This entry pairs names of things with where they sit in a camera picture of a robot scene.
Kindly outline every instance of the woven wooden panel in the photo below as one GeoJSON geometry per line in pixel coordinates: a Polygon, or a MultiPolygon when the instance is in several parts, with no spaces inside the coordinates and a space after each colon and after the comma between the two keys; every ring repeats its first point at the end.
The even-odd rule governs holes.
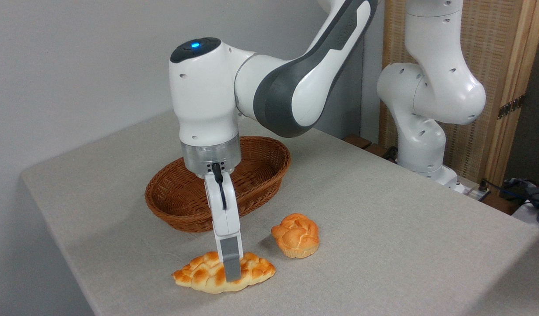
{"type": "MultiPolygon", "coordinates": [[[[494,126],[501,105],[505,77],[522,0],[465,0],[461,31],[463,55],[474,76],[486,89],[486,107],[472,124],[440,124],[447,136],[444,164],[457,174],[477,182],[484,176],[494,126]]],[[[395,62],[415,62],[404,48],[405,1],[386,0],[383,66],[395,62]]],[[[394,120],[384,104],[380,109],[382,146],[396,146],[394,120]]]]}

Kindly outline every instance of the white wall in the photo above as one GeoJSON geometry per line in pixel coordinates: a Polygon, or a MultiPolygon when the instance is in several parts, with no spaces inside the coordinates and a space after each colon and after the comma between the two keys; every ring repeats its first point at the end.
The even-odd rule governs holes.
{"type": "Polygon", "coordinates": [[[384,0],[379,0],[373,21],[367,29],[362,64],[362,100],[360,135],[378,143],[380,98],[376,83],[382,71],[382,38],[384,28],[384,0]]]}
{"type": "MultiPolygon", "coordinates": [[[[0,1],[0,315],[91,314],[22,170],[170,110],[181,42],[215,36],[293,58],[324,19],[314,0],[0,1]]],[[[358,110],[354,76],[343,82],[355,97],[338,88],[351,104],[338,118],[358,110]]]]}

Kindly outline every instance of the braided bread roll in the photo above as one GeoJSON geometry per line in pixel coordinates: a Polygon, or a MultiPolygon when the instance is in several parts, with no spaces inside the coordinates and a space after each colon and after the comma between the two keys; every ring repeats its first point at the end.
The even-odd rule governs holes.
{"type": "Polygon", "coordinates": [[[172,276],[177,285],[219,294],[243,290],[249,285],[264,282],[275,274],[273,264],[251,252],[246,252],[240,259],[240,267],[242,268],[242,278],[227,282],[224,276],[224,266],[219,261],[219,254],[211,251],[191,260],[189,264],[174,272],[172,276]]]}
{"type": "Polygon", "coordinates": [[[289,258],[305,258],[318,250],[318,225],[303,214],[287,216],[271,229],[277,245],[289,258]]]}

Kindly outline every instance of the black cable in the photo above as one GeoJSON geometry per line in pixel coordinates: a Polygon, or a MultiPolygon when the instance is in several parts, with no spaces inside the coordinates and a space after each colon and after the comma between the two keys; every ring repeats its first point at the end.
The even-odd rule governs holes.
{"type": "Polygon", "coordinates": [[[486,180],[486,178],[483,178],[482,181],[486,182],[487,184],[490,184],[490,186],[492,186],[492,187],[494,187],[494,188],[500,190],[501,192],[504,192],[505,194],[509,194],[510,196],[515,196],[516,198],[520,198],[520,199],[522,199],[522,200],[529,200],[529,201],[531,201],[531,202],[538,202],[538,203],[539,203],[539,200],[536,199],[536,198],[526,197],[526,196],[522,196],[522,195],[520,195],[520,194],[511,192],[511,191],[508,191],[508,190],[506,190],[506,189],[504,189],[504,188],[501,188],[501,187],[499,187],[499,186],[493,184],[492,182],[486,180]]]}

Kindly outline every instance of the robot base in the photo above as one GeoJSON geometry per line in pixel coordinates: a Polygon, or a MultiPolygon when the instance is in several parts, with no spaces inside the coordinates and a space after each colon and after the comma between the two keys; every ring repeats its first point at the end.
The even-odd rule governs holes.
{"type": "Polygon", "coordinates": [[[441,166],[438,170],[431,172],[416,172],[420,176],[425,176],[441,185],[444,185],[450,189],[455,190],[461,194],[464,194],[465,186],[458,182],[456,173],[449,167],[441,166]]]}

